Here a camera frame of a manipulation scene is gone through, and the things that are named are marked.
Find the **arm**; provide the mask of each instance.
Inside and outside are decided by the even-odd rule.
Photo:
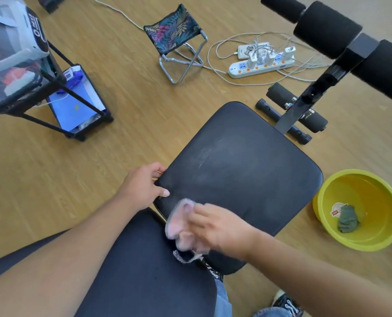
[[[392,316],[389,291],[302,254],[229,210],[196,205],[189,220],[212,249],[252,264],[313,316]]]
[[[131,170],[118,193],[78,226],[0,276],[0,316],[74,316],[131,218],[168,190],[159,163]]]

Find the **green cloth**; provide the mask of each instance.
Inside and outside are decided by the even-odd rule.
[[[340,232],[347,233],[356,230],[360,224],[355,213],[355,208],[351,205],[341,207],[340,218],[338,220],[338,229]]]

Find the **blue paper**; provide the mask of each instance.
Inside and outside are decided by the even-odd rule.
[[[94,105],[93,101],[90,99],[90,96],[84,87],[84,82],[89,81],[86,78],[83,78],[82,81],[79,84],[75,85],[71,90],[74,91],[77,95],[81,96],[84,100]],[[66,97],[66,93],[62,93],[60,95],[54,93],[49,97],[49,100],[51,102],[59,100],[51,103],[51,106],[56,118],[58,119],[60,127],[66,131],[73,130],[75,127],[89,120],[96,114],[95,111],[93,111],[71,95],[68,95]]]

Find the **hand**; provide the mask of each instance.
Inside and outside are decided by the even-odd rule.
[[[168,197],[167,189],[154,185],[152,178],[159,178],[167,168],[159,162],[131,169],[120,186],[116,197],[124,198],[137,213],[151,205],[156,197]]]
[[[197,204],[189,215],[189,229],[211,249],[247,261],[260,231],[231,211]]]

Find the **pink cloth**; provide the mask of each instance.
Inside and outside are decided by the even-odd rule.
[[[168,239],[175,239],[179,251],[192,250],[195,255],[207,254],[210,248],[189,231],[188,218],[193,212],[195,202],[182,199],[175,206],[165,225],[165,234]]]

